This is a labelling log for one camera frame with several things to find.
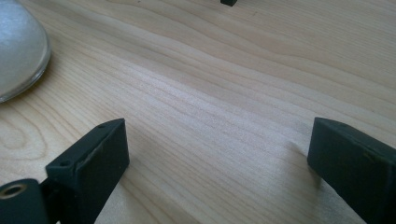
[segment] wood grain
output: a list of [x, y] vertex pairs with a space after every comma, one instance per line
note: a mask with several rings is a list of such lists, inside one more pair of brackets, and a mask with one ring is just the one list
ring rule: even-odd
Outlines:
[[308, 169], [314, 117], [396, 147], [396, 2], [22, 0], [52, 46], [0, 104], [0, 184], [125, 118], [97, 223], [363, 223]]

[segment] black 3d-printed part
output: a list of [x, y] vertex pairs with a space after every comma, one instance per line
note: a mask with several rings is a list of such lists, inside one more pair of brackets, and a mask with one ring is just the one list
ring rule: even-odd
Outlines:
[[220, 0], [220, 2], [224, 5], [232, 7], [237, 0]]
[[124, 119], [103, 123], [48, 164], [40, 185], [22, 179], [0, 187], [0, 223], [92, 224], [128, 164]]
[[315, 118], [308, 164], [367, 223], [396, 223], [396, 149], [344, 123]]

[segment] black plastic piece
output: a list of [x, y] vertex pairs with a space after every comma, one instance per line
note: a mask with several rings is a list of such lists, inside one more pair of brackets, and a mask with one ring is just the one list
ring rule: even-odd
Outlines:
[[23, 179], [2, 186], [0, 222], [94, 223], [128, 164], [124, 119], [103, 123], [47, 165], [41, 185]]
[[232, 7], [237, 0], [220, 0], [220, 2], [224, 5]]
[[308, 164], [367, 223], [396, 223], [396, 149], [344, 123], [315, 118]]

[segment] hole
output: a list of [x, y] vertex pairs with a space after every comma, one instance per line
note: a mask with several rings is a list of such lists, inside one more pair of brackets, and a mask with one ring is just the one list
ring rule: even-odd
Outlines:
[[15, 184], [11, 185], [6, 189], [3, 189], [0, 192], [0, 199], [9, 199], [17, 196], [18, 194], [24, 192], [27, 189], [27, 186], [24, 184]]
[[59, 163], [61, 166], [69, 166], [72, 162], [71, 161], [61, 161], [61, 163]]

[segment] light wood surface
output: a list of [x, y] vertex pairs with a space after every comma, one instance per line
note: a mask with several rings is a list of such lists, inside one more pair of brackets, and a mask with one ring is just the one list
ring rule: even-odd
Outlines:
[[52, 55], [0, 104], [0, 184], [125, 118], [96, 223], [364, 223], [306, 155], [314, 117], [396, 147], [396, 1], [21, 2]]

